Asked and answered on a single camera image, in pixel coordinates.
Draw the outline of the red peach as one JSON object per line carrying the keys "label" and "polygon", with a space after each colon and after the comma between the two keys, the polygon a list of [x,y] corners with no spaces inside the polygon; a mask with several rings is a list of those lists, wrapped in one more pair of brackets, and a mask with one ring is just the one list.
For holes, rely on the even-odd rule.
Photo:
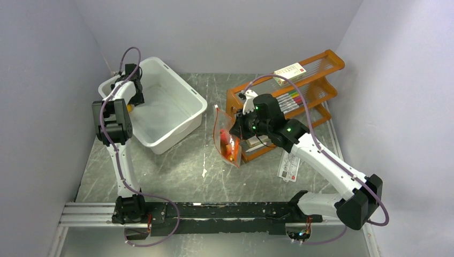
{"label": "red peach", "polygon": [[220,144],[221,146],[225,146],[232,140],[231,135],[228,130],[220,129]]}

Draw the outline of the clear zip top bag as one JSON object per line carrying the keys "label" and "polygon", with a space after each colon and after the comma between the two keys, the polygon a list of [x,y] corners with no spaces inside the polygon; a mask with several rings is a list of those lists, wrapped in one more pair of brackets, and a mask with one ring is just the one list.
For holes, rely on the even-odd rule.
{"label": "clear zip top bag", "polygon": [[214,114],[214,146],[225,163],[239,168],[242,154],[240,139],[230,133],[230,129],[234,125],[234,119],[221,110],[217,104],[214,105]]}

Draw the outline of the dark orange fruit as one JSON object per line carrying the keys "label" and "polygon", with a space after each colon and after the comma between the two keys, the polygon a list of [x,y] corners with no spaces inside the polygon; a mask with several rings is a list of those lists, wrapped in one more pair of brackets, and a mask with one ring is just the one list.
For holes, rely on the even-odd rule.
{"label": "dark orange fruit", "polygon": [[238,152],[236,152],[235,150],[228,149],[223,153],[223,156],[229,162],[236,162],[238,159],[237,154]]}

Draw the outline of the orange peach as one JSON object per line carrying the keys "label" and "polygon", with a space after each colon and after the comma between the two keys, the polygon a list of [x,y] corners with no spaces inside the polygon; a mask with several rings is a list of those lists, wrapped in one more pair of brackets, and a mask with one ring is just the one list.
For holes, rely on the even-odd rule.
{"label": "orange peach", "polygon": [[236,155],[240,147],[238,140],[231,140],[226,144],[226,150],[229,155]]}

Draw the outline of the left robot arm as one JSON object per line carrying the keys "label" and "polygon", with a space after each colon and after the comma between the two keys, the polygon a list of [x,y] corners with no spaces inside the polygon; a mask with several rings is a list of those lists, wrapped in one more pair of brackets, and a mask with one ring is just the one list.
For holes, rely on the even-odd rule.
{"label": "left robot arm", "polygon": [[133,126],[128,104],[144,102],[141,76],[139,65],[126,64],[124,72],[110,86],[111,92],[92,103],[96,137],[106,147],[114,165],[117,199],[112,222],[117,224],[140,223],[150,217],[134,174],[130,149]]}

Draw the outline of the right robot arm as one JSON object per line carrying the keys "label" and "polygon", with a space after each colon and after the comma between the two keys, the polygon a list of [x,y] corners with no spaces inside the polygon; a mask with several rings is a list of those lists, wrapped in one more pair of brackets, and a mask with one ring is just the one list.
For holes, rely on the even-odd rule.
{"label": "right robot arm", "polygon": [[272,95],[248,90],[243,99],[230,128],[232,135],[240,139],[265,135],[275,146],[308,163],[336,190],[335,194],[298,194],[296,203],[289,207],[294,221],[301,222],[309,215],[330,216],[353,230],[371,222],[382,203],[383,180],[378,175],[368,176],[326,149],[302,122],[285,118]]}

